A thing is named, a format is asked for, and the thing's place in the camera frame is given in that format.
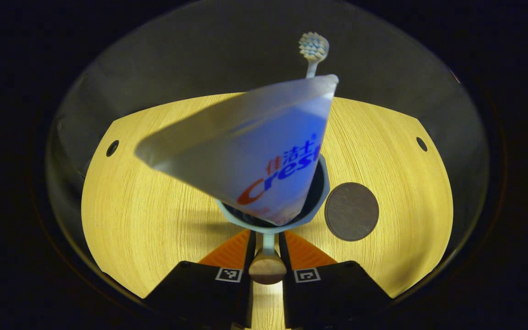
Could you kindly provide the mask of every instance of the toothbrush head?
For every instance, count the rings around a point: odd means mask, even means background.
[[[321,62],[329,53],[329,42],[317,32],[303,33],[299,44],[300,53],[309,62]]]

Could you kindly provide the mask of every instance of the wooden table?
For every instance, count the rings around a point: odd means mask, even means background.
[[[212,197],[150,169],[134,149],[145,136],[234,95],[182,100],[118,119],[94,154],[82,193],[88,247],[103,272],[141,298],[179,261],[199,261],[243,228],[226,221]],[[107,157],[115,140],[119,146]],[[357,261],[390,297],[400,295],[438,264],[451,233],[451,188],[432,140],[417,119],[334,98],[321,153],[331,188],[359,182],[374,193],[378,224],[366,238],[345,242],[327,228],[323,205],[293,232],[338,262]],[[254,284],[252,324],[284,328],[281,283]]]

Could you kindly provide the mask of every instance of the toothpaste tube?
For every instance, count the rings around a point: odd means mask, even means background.
[[[319,76],[230,98],[146,137],[136,156],[282,226],[303,208],[338,82]]]

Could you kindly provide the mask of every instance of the circular enclosure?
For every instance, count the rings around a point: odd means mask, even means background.
[[[468,92],[467,81],[457,80],[442,60],[403,31],[350,4],[204,0],[165,13],[109,46],[69,88],[50,126],[45,175],[57,223],[50,219],[48,224],[59,227],[79,255],[71,262],[88,265],[88,270],[80,268],[85,276],[96,276],[92,282],[109,283],[117,295],[143,305],[96,267],[81,224],[88,166],[111,123],[164,103],[300,79],[307,63],[297,41],[306,31],[317,31],[331,43],[331,54],[317,73],[340,78],[335,96],[415,117],[427,130],[448,173],[453,227],[440,264],[415,287],[449,264],[484,202],[495,203],[486,200],[490,149],[481,114],[489,109],[476,106],[477,92]],[[417,148],[427,148],[419,137],[417,142]],[[117,143],[107,157],[114,152],[119,152]]]

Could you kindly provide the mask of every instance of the screw hole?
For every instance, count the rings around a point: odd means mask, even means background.
[[[109,145],[109,148],[107,148],[107,153],[105,153],[105,155],[107,157],[111,156],[114,152],[116,152],[118,145],[119,145],[119,140],[113,141],[112,144]]]
[[[417,143],[419,144],[421,149],[423,149],[424,152],[427,151],[427,145],[425,144],[425,142],[421,138],[417,137]]]

